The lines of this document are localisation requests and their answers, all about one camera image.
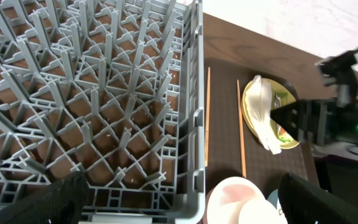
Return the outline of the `light blue bowl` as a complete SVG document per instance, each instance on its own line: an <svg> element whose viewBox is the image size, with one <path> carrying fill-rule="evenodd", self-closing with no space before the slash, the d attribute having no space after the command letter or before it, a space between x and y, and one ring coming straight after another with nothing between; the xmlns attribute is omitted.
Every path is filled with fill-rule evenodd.
<svg viewBox="0 0 358 224"><path fill-rule="evenodd" d="M278 189L275 189L267 198L267 200L275 207L278 214L281 218L285 218L285 214L282 210L282 206L280 204L279 198L278 198Z"/></svg>

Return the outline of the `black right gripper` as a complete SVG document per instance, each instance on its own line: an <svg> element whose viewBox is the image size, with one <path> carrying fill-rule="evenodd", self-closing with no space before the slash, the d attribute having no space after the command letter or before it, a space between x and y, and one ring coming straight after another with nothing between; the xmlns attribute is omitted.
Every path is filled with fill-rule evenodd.
<svg viewBox="0 0 358 224"><path fill-rule="evenodd" d="M358 146L358 104L341 108L329 100L295 101L272 110L270 117L296 141Z"/></svg>

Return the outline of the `white napkin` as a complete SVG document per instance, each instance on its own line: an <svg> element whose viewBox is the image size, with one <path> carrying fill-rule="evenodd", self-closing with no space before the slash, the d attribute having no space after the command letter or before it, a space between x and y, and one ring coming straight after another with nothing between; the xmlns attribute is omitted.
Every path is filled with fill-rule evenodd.
<svg viewBox="0 0 358 224"><path fill-rule="evenodd" d="M271 127L272 87L268 81L256 75L245 91L246 111L250 123L263 147L272 154L281 153L280 141Z"/></svg>

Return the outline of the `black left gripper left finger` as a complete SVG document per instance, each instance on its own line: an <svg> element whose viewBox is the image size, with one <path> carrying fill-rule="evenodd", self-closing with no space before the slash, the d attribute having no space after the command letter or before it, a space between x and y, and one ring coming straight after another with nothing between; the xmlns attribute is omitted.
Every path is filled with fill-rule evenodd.
<svg viewBox="0 0 358 224"><path fill-rule="evenodd" d="M46 189L0 209L0 224L78 223L88 195L86 177L76 171Z"/></svg>

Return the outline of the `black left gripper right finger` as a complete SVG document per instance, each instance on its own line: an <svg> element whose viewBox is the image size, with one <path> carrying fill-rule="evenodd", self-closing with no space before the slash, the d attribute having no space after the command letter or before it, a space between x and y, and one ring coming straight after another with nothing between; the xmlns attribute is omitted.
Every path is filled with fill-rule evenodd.
<svg viewBox="0 0 358 224"><path fill-rule="evenodd" d="M278 199L288 223L358 224L358 208L287 172L278 188Z"/></svg>

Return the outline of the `white pink bowl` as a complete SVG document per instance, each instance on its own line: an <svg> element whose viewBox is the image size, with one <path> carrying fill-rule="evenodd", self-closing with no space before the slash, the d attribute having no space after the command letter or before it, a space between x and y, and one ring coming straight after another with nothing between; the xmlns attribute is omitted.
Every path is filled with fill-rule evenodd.
<svg viewBox="0 0 358 224"><path fill-rule="evenodd" d="M260 189L243 177L228 177L206 196L203 223L238 223L239 211L251 199L265 199Z"/></svg>

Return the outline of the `green snack wrapper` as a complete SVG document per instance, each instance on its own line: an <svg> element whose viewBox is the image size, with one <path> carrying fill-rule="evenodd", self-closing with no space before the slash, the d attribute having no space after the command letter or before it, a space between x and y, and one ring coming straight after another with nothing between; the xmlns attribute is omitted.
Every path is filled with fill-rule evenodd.
<svg viewBox="0 0 358 224"><path fill-rule="evenodd" d="M275 96L274 96L275 109L286 105L287 96L288 96L288 93L286 93L286 92L279 92L279 91L275 92ZM277 137L281 142L284 142L284 143L288 143L293 140L292 137L279 124L277 125Z"/></svg>

